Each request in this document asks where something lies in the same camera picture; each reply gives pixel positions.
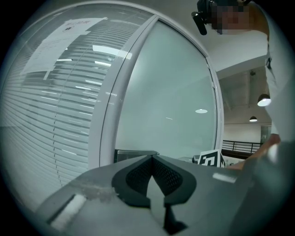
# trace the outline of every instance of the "person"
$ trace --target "person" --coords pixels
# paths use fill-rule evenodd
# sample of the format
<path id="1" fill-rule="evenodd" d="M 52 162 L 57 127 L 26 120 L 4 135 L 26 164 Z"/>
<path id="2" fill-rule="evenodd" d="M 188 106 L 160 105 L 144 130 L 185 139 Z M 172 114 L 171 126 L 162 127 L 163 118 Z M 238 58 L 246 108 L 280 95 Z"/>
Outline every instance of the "person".
<path id="1" fill-rule="evenodd" d="M 209 22 L 221 34 L 257 30 L 267 35 L 268 53 L 265 61 L 266 80 L 271 99 L 280 93 L 289 79 L 294 79 L 295 56 L 288 40 L 274 20 L 255 2 L 237 0 L 238 6 L 218 6 L 212 2 Z M 271 124 L 269 139 L 249 158 L 259 158 L 274 144 L 280 143 L 278 130 Z M 242 169 L 245 161 L 231 165 Z"/>

